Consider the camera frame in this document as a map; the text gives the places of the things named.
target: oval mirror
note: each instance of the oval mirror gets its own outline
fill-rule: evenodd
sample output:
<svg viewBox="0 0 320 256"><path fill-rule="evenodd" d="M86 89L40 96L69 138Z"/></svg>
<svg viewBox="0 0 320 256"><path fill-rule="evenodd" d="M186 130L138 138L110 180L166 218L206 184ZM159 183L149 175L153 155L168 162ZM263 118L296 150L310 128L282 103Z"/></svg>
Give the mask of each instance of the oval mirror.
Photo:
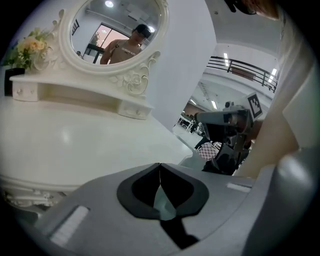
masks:
<svg viewBox="0 0 320 256"><path fill-rule="evenodd" d="M111 65L129 60L153 40L161 23L155 0L92 0L70 28L73 50L84 61Z"/></svg>

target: white tabletop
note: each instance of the white tabletop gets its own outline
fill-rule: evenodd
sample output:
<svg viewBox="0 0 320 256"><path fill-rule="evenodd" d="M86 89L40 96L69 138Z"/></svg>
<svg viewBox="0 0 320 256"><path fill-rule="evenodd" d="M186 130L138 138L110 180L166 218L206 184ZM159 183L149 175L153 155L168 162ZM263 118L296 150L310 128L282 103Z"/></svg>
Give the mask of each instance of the white tabletop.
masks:
<svg viewBox="0 0 320 256"><path fill-rule="evenodd" d="M49 101L0 104L1 177L50 186L151 163L179 164L192 151L153 117Z"/></svg>

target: white vanity table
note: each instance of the white vanity table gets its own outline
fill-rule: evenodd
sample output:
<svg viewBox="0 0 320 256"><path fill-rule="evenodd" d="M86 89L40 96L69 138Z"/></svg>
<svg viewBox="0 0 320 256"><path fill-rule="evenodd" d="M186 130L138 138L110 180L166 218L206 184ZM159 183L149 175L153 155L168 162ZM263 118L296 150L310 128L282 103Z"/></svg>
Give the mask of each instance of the white vanity table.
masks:
<svg viewBox="0 0 320 256"><path fill-rule="evenodd" d="M0 181L17 206L52 206L92 179L151 163L178 165L193 154L150 115L144 95L168 28L167 2L155 0L161 21L144 51L100 66L80 59L70 42L73 20L89 2L61 10L49 42L53 57L43 70L11 77L13 98L0 104Z"/></svg>

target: railing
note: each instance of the railing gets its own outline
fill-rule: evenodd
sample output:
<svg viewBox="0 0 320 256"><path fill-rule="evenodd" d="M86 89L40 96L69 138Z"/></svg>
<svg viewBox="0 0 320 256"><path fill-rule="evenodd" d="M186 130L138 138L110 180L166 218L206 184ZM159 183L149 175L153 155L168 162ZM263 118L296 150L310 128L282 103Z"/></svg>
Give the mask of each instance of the railing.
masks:
<svg viewBox="0 0 320 256"><path fill-rule="evenodd" d="M239 60L211 56L207 68L224 70L227 73L231 72L232 74L258 82L262 87L267 87L273 93L277 89L278 81L274 75L260 67ZM271 82L269 82L270 76L274 77Z"/></svg>

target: checkered cushion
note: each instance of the checkered cushion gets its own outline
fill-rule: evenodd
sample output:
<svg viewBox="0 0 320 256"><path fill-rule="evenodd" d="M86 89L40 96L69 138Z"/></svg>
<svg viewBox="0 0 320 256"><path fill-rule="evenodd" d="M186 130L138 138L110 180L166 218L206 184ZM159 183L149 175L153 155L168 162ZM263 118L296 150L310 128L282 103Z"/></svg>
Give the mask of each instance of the checkered cushion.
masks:
<svg viewBox="0 0 320 256"><path fill-rule="evenodd" d="M212 145L210 142L206 142L196 150L199 155L206 161L211 160L212 158L215 158L218 154L218 150Z"/></svg>

